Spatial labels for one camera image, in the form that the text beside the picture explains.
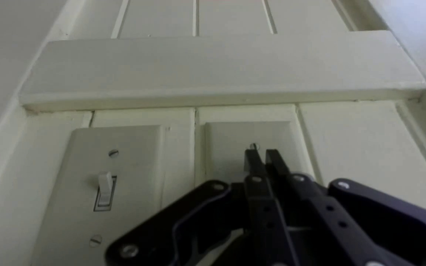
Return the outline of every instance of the panel groove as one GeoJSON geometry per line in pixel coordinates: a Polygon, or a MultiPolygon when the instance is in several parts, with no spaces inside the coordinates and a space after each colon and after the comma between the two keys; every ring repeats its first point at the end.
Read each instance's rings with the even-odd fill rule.
{"type": "MultiPolygon", "coordinates": [[[[170,138],[167,138],[167,135],[170,133],[170,126],[164,126],[161,130],[164,130],[164,136],[166,138],[163,138],[163,147],[164,148],[167,148],[167,147],[170,147],[170,144],[169,144],[169,141],[170,141],[170,138]]],[[[161,194],[160,194],[160,201],[158,201],[158,207],[157,207],[157,210],[163,210],[166,206],[164,206],[164,201],[166,201],[166,188],[167,188],[167,178],[169,178],[169,175],[170,175],[170,172],[169,172],[169,166],[172,166],[172,163],[169,161],[169,159],[166,159],[167,156],[166,156],[166,153],[161,156],[163,157],[163,163],[164,163],[164,169],[163,169],[163,173],[161,173],[161,181],[160,181],[160,191],[161,191],[161,194]]]]}
{"type": "Polygon", "coordinates": [[[269,30],[272,34],[277,34],[277,27],[275,27],[274,15],[271,12],[269,0],[262,0],[262,5],[268,18],[269,30]]]}
{"type": "Polygon", "coordinates": [[[123,26],[124,26],[124,20],[126,20],[126,14],[127,14],[129,5],[130,5],[130,0],[123,0],[123,3],[120,6],[119,18],[116,20],[116,24],[113,27],[111,39],[119,39],[120,37],[120,33],[121,33],[123,26]]]}
{"type": "Polygon", "coordinates": [[[315,173],[314,178],[318,181],[318,184],[326,185],[324,178],[321,175],[321,170],[318,167],[317,154],[315,154],[315,150],[314,150],[314,145],[312,145],[312,141],[311,141],[309,130],[308,130],[308,127],[305,125],[305,119],[303,119],[300,105],[296,107],[296,113],[298,113],[298,122],[299,122],[299,126],[300,126],[300,130],[302,130],[302,135],[303,135],[305,148],[308,151],[308,157],[309,157],[309,161],[311,161],[314,173],[315,173]]]}
{"type": "Polygon", "coordinates": [[[204,161],[200,161],[203,160],[201,154],[203,154],[203,136],[201,136],[201,125],[200,125],[200,110],[195,108],[195,117],[194,117],[194,159],[195,159],[195,163],[194,163],[194,185],[198,184],[198,179],[201,176],[204,176],[204,172],[203,172],[203,167],[204,166],[204,161]]]}
{"type": "Polygon", "coordinates": [[[90,113],[90,120],[89,120],[87,127],[92,127],[92,126],[93,126],[93,120],[95,120],[95,111],[90,113]]]}
{"type": "Polygon", "coordinates": [[[194,0],[194,37],[200,36],[200,0],[194,0]]]}

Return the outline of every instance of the screw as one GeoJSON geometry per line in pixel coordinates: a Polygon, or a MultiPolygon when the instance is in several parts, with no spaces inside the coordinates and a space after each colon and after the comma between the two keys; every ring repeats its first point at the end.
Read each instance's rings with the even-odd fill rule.
{"type": "Polygon", "coordinates": [[[99,235],[93,235],[89,243],[90,247],[99,247],[104,243],[104,240],[99,235]]]}
{"type": "Polygon", "coordinates": [[[303,176],[293,176],[293,179],[298,181],[298,182],[305,182],[303,176]]]}
{"type": "Polygon", "coordinates": [[[253,181],[255,184],[261,184],[261,182],[262,182],[262,178],[259,178],[259,176],[252,176],[252,181],[253,181]]]}
{"type": "Polygon", "coordinates": [[[129,246],[124,246],[121,250],[120,250],[120,256],[123,259],[133,259],[136,258],[139,253],[139,249],[136,244],[129,244],[129,246]]]}
{"type": "Polygon", "coordinates": [[[385,265],[380,262],[367,262],[366,266],[385,266],[385,265]]]}
{"type": "Polygon", "coordinates": [[[111,150],[110,153],[108,153],[108,157],[110,159],[116,159],[116,157],[119,157],[120,156],[120,151],[119,150],[111,150]]]}
{"type": "Polygon", "coordinates": [[[225,190],[225,185],[224,185],[224,184],[213,184],[213,190],[215,190],[215,191],[224,191],[224,190],[225,190]]]}
{"type": "Polygon", "coordinates": [[[337,182],[337,185],[342,187],[343,190],[349,190],[349,184],[346,184],[346,182],[337,182]]]}

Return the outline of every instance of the toggle switch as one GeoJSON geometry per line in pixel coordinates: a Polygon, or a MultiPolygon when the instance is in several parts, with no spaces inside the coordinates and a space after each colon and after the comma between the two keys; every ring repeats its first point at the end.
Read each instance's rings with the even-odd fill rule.
{"type": "Polygon", "coordinates": [[[117,178],[113,176],[110,172],[98,175],[98,195],[95,201],[95,212],[111,210],[116,179],[117,178]]]}

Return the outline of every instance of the horizontal board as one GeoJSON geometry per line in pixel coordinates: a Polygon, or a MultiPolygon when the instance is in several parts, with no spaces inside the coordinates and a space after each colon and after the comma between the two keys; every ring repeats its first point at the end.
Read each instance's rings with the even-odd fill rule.
{"type": "Polygon", "coordinates": [[[426,160],[392,102],[300,110],[324,184],[348,178],[426,209],[426,160]]]}
{"type": "Polygon", "coordinates": [[[391,33],[49,43],[21,102],[95,110],[410,98],[426,82],[391,33]]]}

